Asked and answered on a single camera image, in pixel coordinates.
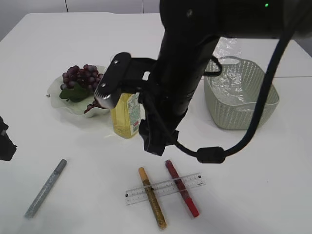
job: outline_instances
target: plate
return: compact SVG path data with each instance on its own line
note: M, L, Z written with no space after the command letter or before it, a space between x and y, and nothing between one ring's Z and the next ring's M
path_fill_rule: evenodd
M103 74L105 73L105 67L103 66L97 65L97 70L99 73L103 73ZM87 113L84 113L84 111L87 109L87 105L92 104L92 102L94 101L94 96L91 95L88 98L80 102L71 102L71 101L66 101L66 99L60 99L59 98L59 94L61 93L60 86L62 84L63 84L63 77L60 76L56 78L55 81L48 88L48 94L50 95L51 106L53 108L56 108L56 109L62 108L62 109L67 110L69 113L72 113L78 116L84 116L86 118L90 118L95 115L104 115L110 111L108 109L94 107Z

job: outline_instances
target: marker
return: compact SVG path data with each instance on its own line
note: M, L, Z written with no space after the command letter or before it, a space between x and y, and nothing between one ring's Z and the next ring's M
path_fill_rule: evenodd
M58 179L59 175L63 171L67 161L62 159L55 170L52 172L50 177L48 178L47 182L45 182L44 186L36 196L33 203L30 205L28 210L26 211L24 217L25 218L33 218L40 208L41 204L43 203L44 199L49 194L50 190L52 189L53 185L55 184L56 180Z
M166 161L166 167L167 167L167 169L168 169L172 179L180 177L179 174L176 172L176 169L175 169L175 167L173 166L173 164L172 164L172 162L170 160ZM187 192L187 190L186 190L182 180L180 180L180 179L175 180L175 184L176 184L177 188L179 189L180 194L183 197L183 200L185 201L186 205L190 209L193 217L194 218L198 217L199 216L199 212L198 212L195 204L193 203L189 193Z
M140 177L142 179L142 182L143 182L143 185L146 186L146 185L151 185L150 181L148 180L148 177L146 175L146 172L144 170L143 167L140 167L138 169L138 172L140 174ZM157 224L159 226L160 229L165 229L167 227L167 224L166 224L166 221L165 221L165 218L164 218L164 215L162 214L161 212L161 209L160 209L160 206L159 206L159 203L157 201L157 198L153 192L153 188L151 186L148 186L145 188L145 192L146 192L146 195L148 197L148 200L151 204L151 207L152 207L152 210L154 212L154 215L155 215L155 218L156 218L156 221L157 221Z

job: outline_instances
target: ruler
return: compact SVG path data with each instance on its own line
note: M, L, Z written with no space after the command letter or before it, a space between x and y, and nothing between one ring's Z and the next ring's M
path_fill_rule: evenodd
M196 173L175 179L166 180L156 184L151 184L145 187L130 189L125 192L126 205L131 205L148 200L148 197L145 192L145 188L147 187L152 187L157 197L180 192L175 183L175 181L179 179L182 180L186 189L196 188L206 184L201 174Z

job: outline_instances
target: green plastic basket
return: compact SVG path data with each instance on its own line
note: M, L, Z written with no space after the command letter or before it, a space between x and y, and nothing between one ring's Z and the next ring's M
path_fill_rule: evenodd
M234 59L238 63L223 64L220 76L204 78L205 99L208 110L214 122L220 128L246 130L252 119L265 73L256 63L250 60L233 56L220 59ZM213 72L215 70L215 64L209 62L206 71ZM278 103L279 96L272 85L259 126L262 126L270 118Z

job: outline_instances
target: table surface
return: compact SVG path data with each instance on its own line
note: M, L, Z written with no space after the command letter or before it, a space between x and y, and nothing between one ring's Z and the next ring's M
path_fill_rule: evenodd
M181 176L201 172L206 185L192 190L196 219L179 194L160 199L166 233L311 233L312 59L295 42L274 80L276 111L246 149L220 165L200 164L173 146L163 157L148 154L139 135L115 135L109 115L85 119L51 107L46 90L68 67L106 65L120 51L156 58L162 33L157 14L29 14L0 42L0 114L18 145L12 161L0 163L0 233L158 233L149 203L126 206L124 191L141 185L141 166L151 182L168 179L167 159ZM265 68L276 41L242 42L242 57ZM216 127L203 81L178 130L193 150L227 149L244 135ZM62 158L68 164L59 180L35 218L24 220Z

